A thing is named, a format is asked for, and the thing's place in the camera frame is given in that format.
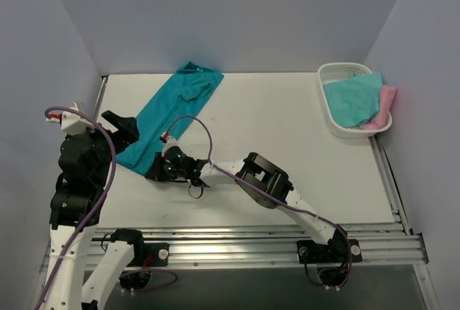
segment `white table surface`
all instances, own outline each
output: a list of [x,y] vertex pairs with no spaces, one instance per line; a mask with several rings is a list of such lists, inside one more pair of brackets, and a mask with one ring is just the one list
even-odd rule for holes
[[[109,76],[100,113],[136,116],[169,74]],[[315,73],[232,73],[198,115],[213,135],[213,160],[249,152],[283,168],[316,211],[339,223],[393,222],[368,139],[333,136],[321,111]],[[102,118],[103,126],[113,128]],[[206,158],[208,139],[194,122],[180,138],[189,156]],[[205,189],[158,184],[120,164],[100,227],[222,227],[292,224],[257,205],[238,186]]]

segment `screw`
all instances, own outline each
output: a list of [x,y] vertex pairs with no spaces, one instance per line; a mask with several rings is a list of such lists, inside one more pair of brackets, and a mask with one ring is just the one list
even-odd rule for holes
[[158,257],[161,259],[161,260],[166,260],[167,259],[167,256],[169,255],[170,253],[166,250],[166,249],[161,249],[159,252],[158,252]]
[[352,245],[351,246],[351,253],[355,256],[359,256],[359,254],[361,253],[361,249],[359,249],[359,246],[357,245]]
[[299,255],[303,256],[307,252],[307,247],[300,247],[299,249]]

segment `pink cloth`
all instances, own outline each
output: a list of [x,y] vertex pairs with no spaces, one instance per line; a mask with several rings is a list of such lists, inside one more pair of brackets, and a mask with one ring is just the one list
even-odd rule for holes
[[396,95],[396,87],[389,87],[383,85],[380,89],[380,110],[377,116],[375,116],[369,123],[360,125],[360,129],[371,130],[381,129],[388,123],[388,114],[390,113],[390,107],[393,103],[393,99]]

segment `cable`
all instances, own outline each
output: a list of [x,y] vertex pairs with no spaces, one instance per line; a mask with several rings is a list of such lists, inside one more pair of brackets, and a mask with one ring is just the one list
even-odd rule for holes
[[86,224],[89,222],[91,217],[104,204],[104,201],[106,200],[106,197],[107,197],[107,193],[109,192],[109,189],[110,189],[112,183],[114,182],[115,169],[116,169],[116,152],[115,152],[114,143],[112,142],[109,134],[107,134],[106,130],[98,122],[96,122],[95,119],[93,119],[92,117],[88,116],[87,114],[84,114],[84,113],[79,112],[79,111],[74,110],[74,109],[70,109],[70,108],[65,107],[65,106],[51,106],[51,107],[48,107],[45,110],[45,117],[50,118],[51,117],[51,114],[50,114],[51,111],[66,111],[66,112],[70,112],[72,114],[76,114],[77,116],[79,116],[79,117],[81,117],[83,119],[86,119],[97,130],[99,130],[99,132],[101,132],[101,134],[105,137],[105,139],[107,140],[107,143],[109,144],[110,155],[111,155],[111,171],[110,171],[109,179],[107,180],[106,187],[103,190],[103,193],[101,194],[101,197],[94,204],[94,207],[83,218],[81,223],[75,228],[75,231],[71,234],[71,236],[69,237],[68,241],[65,243],[63,249],[61,250],[61,252],[59,254],[59,258],[56,260],[55,266],[51,270],[50,276],[48,277],[48,280],[47,280],[47,282],[45,284],[45,287],[43,288],[42,293],[40,294],[40,296],[38,298],[38,302],[37,302],[37,305],[34,307],[34,310],[39,310],[40,307],[42,306],[43,302],[45,301],[46,295],[47,295],[48,291],[50,290],[52,282],[54,281],[56,275],[58,274],[57,271],[59,270],[59,267],[63,262],[63,258],[65,257],[66,252],[69,250],[71,244],[73,243],[73,240],[77,237],[77,235],[81,231],[83,231],[83,229],[85,228]]
[[192,199],[195,199],[195,200],[198,200],[198,199],[201,199],[202,195],[203,195],[203,192],[204,192],[204,188],[201,186],[200,189],[201,189],[201,192],[200,192],[200,195],[199,196],[192,196],[192,194],[190,193],[190,188],[192,187],[192,185],[190,184],[189,187],[188,187],[188,195],[192,198]]
[[338,288],[341,288],[343,286],[346,285],[346,283],[348,282],[348,279],[349,279],[349,275],[350,275],[350,272],[351,272],[351,264],[353,263],[353,257],[352,257],[352,254],[351,254],[351,245],[350,245],[350,241],[348,240],[348,237],[346,236],[346,233],[345,231],[338,225],[338,224],[335,224],[333,223],[331,220],[329,219],[326,219],[320,215],[317,215],[317,214],[314,214],[313,212],[311,211],[307,211],[306,209],[299,209],[299,208],[295,208],[295,207],[292,207],[292,206],[289,206],[287,204],[285,204],[284,202],[281,202],[280,200],[276,199],[275,197],[269,195],[268,193],[265,193],[263,190],[260,190],[259,188],[257,188],[256,186],[252,185],[251,183],[249,182],[246,182],[245,180],[241,179],[240,177],[237,177],[233,174],[231,174],[230,172],[224,170],[223,168],[220,168],[218,165],[214,164],[212,161],[211,161],[211,153],[213,151],[213,138],[211,136],[211,133],[209,132],[209,129],[207,128],[207,126],[197,117],[195,116],[191,116],[191,115],[184,115],[184,116],[181,116],[181,117],[178,117],[176,118],[172,123],[171,125],[167,128],[166,130],[166,133],[169,134],[169,131],[171,130],[171,128],[173,127],[173,125],[180,121],[181,119],[184,119],[184,118],[190,118],[190,119],[194,119],[196,120],[199,124],[201,124],[201,126],[205,129],[206,131],[206,134],[208,135],[208,139],[209,139],[209,151],[208,151],[208,162],[210,165],[212,165],[216,170],[220,171],[221,173],[223,173],[224,175],[227,175],[228,177],[230,178],[233,178],[235,181],[237,181],[238,183],[243,183],[245,186],[248,186],[249,188],[251,188],[252,190],[256,191],[260,196],[263,196],[265,197],[266,199],[270,200],[271,202],[275,202],[277,205],[279,206],[282,206],[282,207],[285,207],[286,209],[289,209],[291,211],[295,211],[297,213],[305,213],[305,214],[308,214],[308,215],[311,215],[315,218],[317,218],[318,220],[321,220],[322,222],[325,222],[327,224],[330,224],[331,226],[333,226],[336,231],[338,233],[340,233],[345,241],[346,241],[346,246],[347,246],[347,250],[348,250],[348,261],[346,262],[346,264],[343,266],[343,267],[328,267],[328,268],[323,268],[321,269],[321,271],[318,273],[319,277],[321,278],[321,275],[326,272],[327,270],[338,270],[338,269],[343,269],[345,268],[346,269],[346,277],[345,279],[339,284],[337,285],[336,287]]
[[101,240],[101,249],[106,252],[107,251],[107,247],[104,248],[104,242],[106,241],[106,238],[107,236],[111,236],[112,233],[106,233],[103,237],[102,237],[102,240]]
[[310,279],[310,282],[313,284],[313,285],[317,285],[317,286],[322,286],[324,285],[324,283],[317,283],[316,281],[314,281],[311,277],[310,277],[310,274],[308,273],[308,267],[307,267],[307,252],[305,252],[303,254],[303,268],[305,269],[305,274],[307,275],[307,278]]
[[163,288],[163,287],[172,285],[172,284],[176,283],[179,280],[179,275],[177,275],[172,270],[160,269],[160,268],[142,268],[142,269],[138,269],[138,270],[131,270],[129,272],[125,272],[125,273],[121,274],[120,278],[123,278],[123,277],[128,276],[128,275],[132,275],[132,274],[143,273],[143,272],[146,272],[146,273],[154,272],[154,273],[170,274],[170,275],[174,276],[174,279],[171,280],[171,281],[168,281],[166,283],[161,283],[160,285],[155,285],[155,286],[151,286],[151,287],[147,287],[147,288],[142,288],[140,290],[134,290],[134,292],[148,292],[148,291],[157,290],[159,288]]

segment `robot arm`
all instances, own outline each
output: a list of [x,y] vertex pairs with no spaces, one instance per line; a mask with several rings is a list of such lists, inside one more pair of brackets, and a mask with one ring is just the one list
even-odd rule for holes
[[[82,111],[76,103],[72,109]],[[102,117],[118,128],[116,132],[106,130],[116,154],[139,139],[135,118],[118,117],[110,111],[104,112]],[[59,166],[63,172],[58,177],[51,201],[51,251],[47,281],[56,263],[62,260],[43,303],[38,304],[36,309],[77,310],[83,307],[100,310],[123,269],[136,258],[142,259],[142,233],[130,229],[115,231],[102,262],[82,290],[88,249],[101,208],[77,233],[64,256],[61,256],[61,251],[100,199],[109,172],[111,153],[102,133],[78,114],[65,112],[53,115],[48,121],[60,123],[61,130],[67,135],[60,147]]]
[[163,139],[163,151],[157,153],[146,178],[159,182],[189,182],[192,186],[213,187],[219,184],[234,184],[241,187],[260,206],[267,209],[279,209],[299,224],[317,244],[327,245],[333,237],[334,226],[318,220],[306,213],[289,210],[261,196],[253,188],[230,178],[218,168],[250,183],[284,204],[296,209],[304,209],[316,214],[316,211],[294,189],[288,174],[261,155],[251,152],[247,158],[234,162],[213,163],[207,160],[187,156],[173,137]]

